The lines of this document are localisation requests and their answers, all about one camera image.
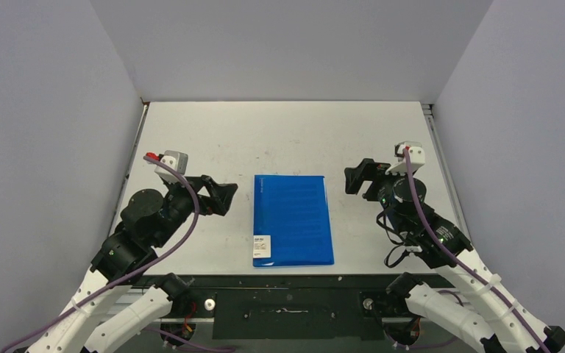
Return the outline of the blue plastic folder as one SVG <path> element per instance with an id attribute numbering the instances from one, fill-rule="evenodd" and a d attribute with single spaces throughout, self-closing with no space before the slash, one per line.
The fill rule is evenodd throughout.
<path id="1" fill-rule="evenodd" d="M 324 176 L 254 176 L 252 265 L 333 265 Z"/>

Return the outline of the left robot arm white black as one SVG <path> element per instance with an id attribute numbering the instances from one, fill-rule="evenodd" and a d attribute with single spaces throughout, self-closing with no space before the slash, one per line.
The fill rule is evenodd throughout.
<path id="1" fill-rule="evenodd" d="M 168 191 L 143 189 L 121 211 L 114 233 L 91 260 L 77 292 L 60 314 L 61 321 L 38 333 L 20 352 L 80 352 L 113 304 L 135 284 L 145 267 L 194 213 L 224 216 L 238 185 L 218 184 L 210 176 L 188 176 L 185 187 L 165 182 Z"/>

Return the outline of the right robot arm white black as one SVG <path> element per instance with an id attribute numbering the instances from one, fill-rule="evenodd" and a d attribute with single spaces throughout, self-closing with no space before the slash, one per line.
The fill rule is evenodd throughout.
<path id="1" fill-rule="evenodd" d="M 386 289 L 388 309 L 426 318 L 476 352 L 560 352 L 565 330 L 545 324 L 509 293 L 462 231 L 426 204 L 426 185 L 414 170 L 393 173 L 389 166 L 365 158 L 345 168 L 345 192 L 356 194 L 369 182 L 363 198 L 382 207 L 376 222 L 397 237 L 394 245 L 447 280 L 473 308 L 451 302 L 405 272 Z"/>

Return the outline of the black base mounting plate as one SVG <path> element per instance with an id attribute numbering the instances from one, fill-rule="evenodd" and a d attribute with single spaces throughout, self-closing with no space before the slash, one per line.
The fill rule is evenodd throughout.
<path id="1" fill-rule="evenodd" d="M 394 274 L 194 276 L 162 321 L 213 325 L 217 340 L 382 340 L 382 321 L 407 327 L 413 314 L 387 293 Z"/>

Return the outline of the aluminium frame rail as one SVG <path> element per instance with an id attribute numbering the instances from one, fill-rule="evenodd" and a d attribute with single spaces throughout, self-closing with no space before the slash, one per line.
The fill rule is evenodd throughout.
<path id="1" fill-rule="evenodd" d="M 437 104 L 423 104 L 422 110 L 436 153 L 441 158 L 455 214 L 471 241 L 469 248 L 457 250 L 446 242 L 439 242 L 437 232 L 432 230 L 431 243 L 437 245 L 440 254 L 447 256 L 447 261 L 437 271 L 454 284 L 474 308 L 464 310 L 437 301 L 426 304 L 424 309 L 436 323 L 459 335 L 479 352 L 537 349 L 539 338 L 535 332 L 529 331 L 518 301 L 502 284 L 500 275 L 494 273 L 481 257 L 483 239 L 481 232 L 475 229 L 475 207 L 472 203 L 475 184 L 465 181 L 468 174 L 464 169 L 484 165 L 478 160 L 482 152 L 475 145 L 475 138 L 481 137 L 482 132 L 473 130 L 469 125 L 454 124 Z"/>

